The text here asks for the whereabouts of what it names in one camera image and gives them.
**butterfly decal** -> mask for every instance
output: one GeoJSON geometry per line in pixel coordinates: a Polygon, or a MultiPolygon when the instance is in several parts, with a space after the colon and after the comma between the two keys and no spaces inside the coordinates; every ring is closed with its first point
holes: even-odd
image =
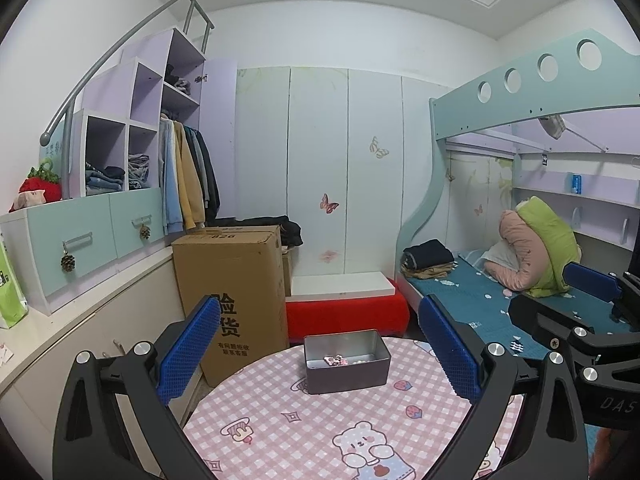
{"type": "Polygon", "coordinates": [[[373,139],[371,139],[371,144],[369,145],[369,151],[371,153],[375,153],[377,158],[382,158],[389,154],[389,150],[383,150],[382,148],[379,147],[378,138],[376,136],[373,136],[373,139]]]}
{"type": "Polygon", "coordinates": [[[329,197],[326,195],[322,195],[322,200],[320,201],[320,209],[324,209],[327,214],[331,214],[334,212],[335,208],[337,208],[340,204],[337,202],[329,202],[329,197]]]}

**gray metal railing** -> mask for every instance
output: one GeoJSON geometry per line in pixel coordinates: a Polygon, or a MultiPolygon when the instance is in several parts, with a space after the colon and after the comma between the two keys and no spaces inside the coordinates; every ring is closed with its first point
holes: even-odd
{"type": "MultiPolygon", "coordinates": [[[[131,37],[139,31],[142,27],[144,27],[147,23],[149,23],[156,16],[167,10],[173,4],[178,2],[179,0],[170,0],[165,3],[162,7],[159,7],[150,15],[148,15],[144,20],[139,22],[135,27],[133,27],[129,32],[127,32],[124,36],[122,36],[113,46],[105,52],[102,57],[94,63],[94,65],[87,71],[86,74],[82,76],[82,79],[78,82],[78,84],[74,87],[71,93],[66,97],[64,102],[60,105],[60,108],[53,116],[49,126],[44,130],[44,133],[40,136],[40,145],[47,146],[51,140],[51,136],[53,132],[60,124],[62,118],[65,118],[65,127],[62,133],[62,169],[60,175],[60,180],[62,184],[62,198],[69,198],[69,156],[71,150],[71,122],[74,115],[74,109],[76,107],[76,98],[82,89],[86,86],[86,84],[90,81],[90,79],[100,70],[100,67],[105,64],[105,62],[113,56],[117,52],[117,50],[123,46],[127,41],[131,39],[131,37]]],[[[187,17],[184,21],[183,31],[186,34],[189,31],[189,26],[191,25],[191,18],[193,17],[193,11],[197,10],[200,16],[203,17],[205,22],[207,23],[207,28],[204,33],[204,38],[202,40],[201,51],[204,54],[207,50],[207,40],[209,39],[209,33],[211,29],[214,28],[213,23],[207,16],[207,13],[204,11],[202,6],[196,0],[189,0],[191,5],[189,6],[189,10],[187,12],[187,17]]]]}

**pine cone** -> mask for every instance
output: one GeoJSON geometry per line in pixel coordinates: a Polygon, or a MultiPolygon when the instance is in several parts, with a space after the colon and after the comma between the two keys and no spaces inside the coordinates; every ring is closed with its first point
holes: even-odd
{"type": "Polygon", "coordinates": [[[149,240],[150,236],[151,236],[151,228],[149,228],[146,225],[143,225],[140,228],[140,238],[142,238],[144,240],[149,240]]]}
{"type": "Polygon", "coordinates": [[[76,259],[71,254],[65,254],[60,260],[60,265],[65,272],[71,272],[76,268],[76,259]]]}

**pink checkered tablecloth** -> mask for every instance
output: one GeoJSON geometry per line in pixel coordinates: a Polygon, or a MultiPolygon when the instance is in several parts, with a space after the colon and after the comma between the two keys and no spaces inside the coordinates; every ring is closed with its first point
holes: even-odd
{"type": "MultiPolygon", "coordinates": [[[[220,480],[420,480],[470,404],[427,343],[384,339],[392,355],[384,386],[309,395],[298,346],[223,381],[184,433],[220,480]]],[[[513,397],[476,478],[497,466],[521,405],[513,397]]]]}

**open cabinet door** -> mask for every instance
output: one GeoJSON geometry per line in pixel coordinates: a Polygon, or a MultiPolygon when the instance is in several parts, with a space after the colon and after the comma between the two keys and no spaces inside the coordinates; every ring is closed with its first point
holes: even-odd
{"type": "Polygon", "coordinates": [[[210,59],[204,63],[200,95],[200,133],[209,150],[218,184],[217,218],[236,216],[236,77],[238,62],[210,59]]]}

